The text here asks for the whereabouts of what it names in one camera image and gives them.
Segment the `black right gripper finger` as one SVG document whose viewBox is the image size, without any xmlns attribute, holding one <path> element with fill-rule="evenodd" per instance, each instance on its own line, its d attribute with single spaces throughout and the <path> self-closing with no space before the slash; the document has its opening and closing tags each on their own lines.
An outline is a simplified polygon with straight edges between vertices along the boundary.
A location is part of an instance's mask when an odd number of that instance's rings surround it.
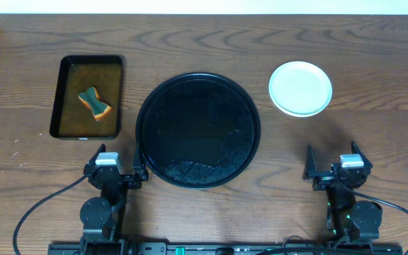
<svg viewBox="0 0 408 255">
<path fill-rule="evenodd" d="M 351 142 L 351 152 L 353 154 L 358 154 L 362 161 L 363 161 L 363 167 L 365 169 L 372 169 L 373 165 L 371 164 L 371 162 L 366 158 L 366 156 L 364 155 L 364 153 L 362 153 L 362 151 L 359 149 L 358 145 L 356 144 L 355 141 Z"/>
<path fill-rule="evenodd" d="M 313 179 L 317 175 L 317 169 L 315 164 L 315 159 L 312 151 L 312 147 L 310 145 L 307 146 L 307 154 L 306 154 L 306 162 L 305 168 L 303 171 L 302 179 L 303 180 L 310 180 Z"/>
</svg>

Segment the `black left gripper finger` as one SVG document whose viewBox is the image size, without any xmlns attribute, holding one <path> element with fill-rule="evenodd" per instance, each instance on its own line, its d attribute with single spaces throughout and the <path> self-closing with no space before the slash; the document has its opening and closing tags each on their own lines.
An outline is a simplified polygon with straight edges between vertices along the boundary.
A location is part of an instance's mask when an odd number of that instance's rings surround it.
<svg viewBox="0 0 408 255">
<path fill-rule="evenodd" d="M 140 149 L 139 143 L 136 144 L 132 168 L 135 171 L 135 174 L 139 176 L 141 181 L 149 180 L 149 173 L 147 167 L 145 166 L 142 150 Z"/>
<path fill-rule="evenodd" d="M 106 146 L 104 144 L 101 144 L 101 146 L 97 149 L 96 153 L 88 160 L 88 163 L 86 164 L 86 168 L 90 169 L 91 167 L 94 167 L 96 165 L 96 160 L 101 152 L 106 151 Z"/>
</svg>

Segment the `green and yellow scrub sponge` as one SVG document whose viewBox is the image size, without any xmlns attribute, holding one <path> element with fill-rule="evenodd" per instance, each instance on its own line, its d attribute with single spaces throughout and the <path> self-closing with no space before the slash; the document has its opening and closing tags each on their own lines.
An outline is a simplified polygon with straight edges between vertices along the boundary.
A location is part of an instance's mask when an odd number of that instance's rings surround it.
<svg viewBox="0 0 408 255">
<path fill-rule="evenodd" d="M 86 91 L 79 93 L 78 98 L 91 111 L 95 121 L 101 120 L 113 109 L 110 105 L 101 100 L 96 87 L 91 87 Z"/>
</svg>

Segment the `light green plate with stain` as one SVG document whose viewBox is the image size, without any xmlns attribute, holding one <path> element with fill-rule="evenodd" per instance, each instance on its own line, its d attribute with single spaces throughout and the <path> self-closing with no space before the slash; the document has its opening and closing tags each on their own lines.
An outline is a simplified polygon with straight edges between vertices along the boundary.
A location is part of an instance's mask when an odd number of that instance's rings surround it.
<svg viewBox="0 0 408 255">
<path fill-rule="evenodd" d="M 322 112 L 333 94 L 328 75 L 318 66 L 304 61 L 286 62 L 272 73 L 268 93 L 284 113 L 306 118 Z"/>
</svg>

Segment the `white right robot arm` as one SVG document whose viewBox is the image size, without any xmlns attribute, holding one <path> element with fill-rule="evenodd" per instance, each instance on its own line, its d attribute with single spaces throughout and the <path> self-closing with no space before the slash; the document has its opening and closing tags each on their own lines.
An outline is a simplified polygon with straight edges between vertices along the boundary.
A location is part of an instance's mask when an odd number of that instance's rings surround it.
<svg viewBox="0 0 408 255">
<path fill-rule="evenodd" d="M 356 200 L 355 195 L 355 190 L 367 181 L 372 167 L 355 142 L 351 143 L 351 153 L 342 154 L 340 162 L 333 163 L 328 171 L 317 169 L 312 148 L 307 148 L 302 178 L 312 181 L 314 191 L 327 194 L 327 228 L 333 232 L 327 242 L 329 247 L 370 246 L 379 238 L 382 207 L 372 201 Z"/>
</svg>

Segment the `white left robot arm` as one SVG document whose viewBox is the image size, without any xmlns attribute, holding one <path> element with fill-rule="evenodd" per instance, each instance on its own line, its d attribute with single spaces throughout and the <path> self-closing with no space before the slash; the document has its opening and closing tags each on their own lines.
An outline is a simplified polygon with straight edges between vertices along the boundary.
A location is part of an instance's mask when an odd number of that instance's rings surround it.
<svg viewBox="0 0 408 255">
<path fill-rule="evenodd" d="M 79 255 L 139 253 L 138 245 L 122 234 L 123 218 L 128 191 L 140 189 L 149 174 L 139 155 L 134 157 L 132 168 L 133 174 L 123 174 L 119 154 L 107 152 L 104 144 L 84 166 L 84 176 L 100 196 L 88 199 L 81 207 Z"/>
</svg>

